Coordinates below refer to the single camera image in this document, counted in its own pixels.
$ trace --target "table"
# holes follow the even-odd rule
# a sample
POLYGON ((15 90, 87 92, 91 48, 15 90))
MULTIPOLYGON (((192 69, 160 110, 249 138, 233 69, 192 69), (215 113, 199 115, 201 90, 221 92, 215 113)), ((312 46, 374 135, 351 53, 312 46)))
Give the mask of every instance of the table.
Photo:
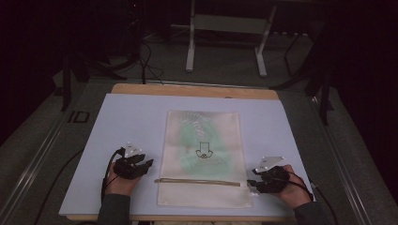
POLYGON ((258 66, 259 75, 267 76, 264 64, 263 50, 275 15, 276 5, 272 9, 267 19, 225 17, 215 15, 195 14, 195 0, 191 0, 191 22, 190 22, 190 46, 188 49, 186 71, 193 71, 193 59, 195 55, 195 29, 229 31, 249 34, 260 34, 262 39, 260 44, 254 48, 255 58, 258 66))
POLYGON ((165 110, 198 111, 208 105, 211 105, 214 111, 237 111, 240 114, 249 179, 258 179, 249 171, 258 166, 264 154, 273 157, 284 155, 286 160, 283 164, 291 164, 309 187, 283 106, 274 91, 121 83, 114 87, 112 94, 108 95, 102 104, 99 117, 59 213, 72 220, 96 219, 100 209, 100 183, 107 161, 114 150, 125 141, 133 141, 144 149, 148 158, 154 158, 155 163, 134 191, 130 208, 131 220, 278 221, 294 219, 294 214, 290 209, 276 197, 267 194, 253 197, 253 208, 239 210, 157 205, 157 185, 153 181, 159 178, 165 110), (140 114, 145 116, 139 117, 139 120, 131 119, 137 118, 136 116, 140 114), (158 126, 143 126, 150 123, 158 126))

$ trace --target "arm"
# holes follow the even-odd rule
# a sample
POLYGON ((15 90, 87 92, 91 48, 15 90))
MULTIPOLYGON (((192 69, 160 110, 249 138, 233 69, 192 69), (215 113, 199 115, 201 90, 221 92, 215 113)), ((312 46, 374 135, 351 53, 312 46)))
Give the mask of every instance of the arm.
MULTIPOLYGON (((304 183, 295 175, 290 165, 285 165, 283 168, 290 173, 290 181, 304 186, 304 183)), ((273 195, 279 197, 293 209, 298 225, 330 225, 322 206, 318 202, 312 202, 308 193, 302 188, 288 184, 283 191, 273 195)))
POLYGON ((114 173, 113 163, 108 176, 108 187, 105 190, 99 210, 99 225, 128 225, 130 223, 130 195, 141 177, 128 180, 114 173))

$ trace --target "sleeve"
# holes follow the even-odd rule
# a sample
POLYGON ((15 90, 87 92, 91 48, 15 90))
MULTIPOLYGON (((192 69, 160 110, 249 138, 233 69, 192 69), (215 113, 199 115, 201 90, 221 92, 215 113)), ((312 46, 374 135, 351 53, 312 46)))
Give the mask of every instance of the sleeve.
POLYGON ((99 225, 129 225, 130 196, 107 194, 99 210, 99 225))
POLYGON ((308 202, 294 209, 298 225, 331 225, 318 202, 308 202))

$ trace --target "transparent plastic sheet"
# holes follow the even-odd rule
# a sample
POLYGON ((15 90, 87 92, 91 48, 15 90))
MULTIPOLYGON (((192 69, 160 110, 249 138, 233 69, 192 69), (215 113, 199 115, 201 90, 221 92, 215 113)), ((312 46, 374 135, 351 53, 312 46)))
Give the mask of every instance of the transparent plastic sheet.
POLYGON ((252 207, 235 112, 170 111, 159 205, 252 207))

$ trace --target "chair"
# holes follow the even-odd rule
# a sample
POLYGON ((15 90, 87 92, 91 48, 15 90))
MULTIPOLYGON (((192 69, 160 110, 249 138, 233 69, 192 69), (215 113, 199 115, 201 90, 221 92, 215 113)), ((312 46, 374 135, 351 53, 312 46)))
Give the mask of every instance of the chair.
MULTIPOLYGON (((335 67, 338 53, 341 51, 338 48, 339 43, 344 39, 343 34, 339 33, 341 24, 340 13, 330 13, 330 15, 333 16, 328 16, 328 19, 324 22, 310 20, 310 22, 306 23, 306 32, 314 42, 314 45, 304 63, 290 80, 269 87, 270 90, 283 90, 295 83, 309 78, 310 81, 305 88, 307 96, 314 97, 319 88, 322 87, 319 114, 325 125, 328 124, 327 110, 329 105, 328 98, 331 75, 335 67)), ((291 50, 296 41, 297 37, 293 40, 287 52, 291 50)))
MULTIPOLYGON (((306 25, 304 26, 303 32, 307 33, 308 37, 310 40, 315 43, 318 40, 318 37, 322 31, 322 28, 325 26, 325 22, 323 21, 311 21, 307 22, 306 25)), ((290 69, 289 66, 289 61, 287 60, 287 54, 290 52, 290 50, 293 48, 294 44, 298 41, 298 39, 302 36, 302 33, 299 33, 295 39, 292 41, 292 43, 289 45, 287 48, 286 52, 284 53, 284 62, 286 63, 287 66, 287 72, 289 73, 289 76, 294 76, 292 73, 292 70, 290 69)))

